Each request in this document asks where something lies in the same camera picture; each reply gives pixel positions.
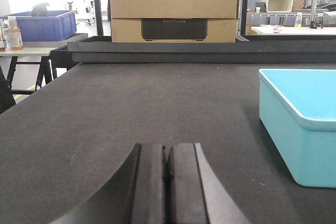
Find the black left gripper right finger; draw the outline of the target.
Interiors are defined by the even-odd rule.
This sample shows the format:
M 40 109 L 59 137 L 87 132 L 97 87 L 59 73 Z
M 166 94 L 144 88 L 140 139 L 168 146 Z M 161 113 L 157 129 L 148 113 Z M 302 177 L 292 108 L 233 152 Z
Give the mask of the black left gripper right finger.
M 250 223 L 217 178 L 200 143 L 173 145 L 168 166 L 170 223 Z

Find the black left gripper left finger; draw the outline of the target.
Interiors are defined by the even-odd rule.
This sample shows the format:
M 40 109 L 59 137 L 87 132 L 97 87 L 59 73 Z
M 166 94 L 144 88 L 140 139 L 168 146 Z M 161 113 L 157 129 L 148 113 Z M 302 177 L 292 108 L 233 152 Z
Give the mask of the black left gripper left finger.
M 135 144 L 112 177 L 55 223 L 165 223 L 164 146 Z

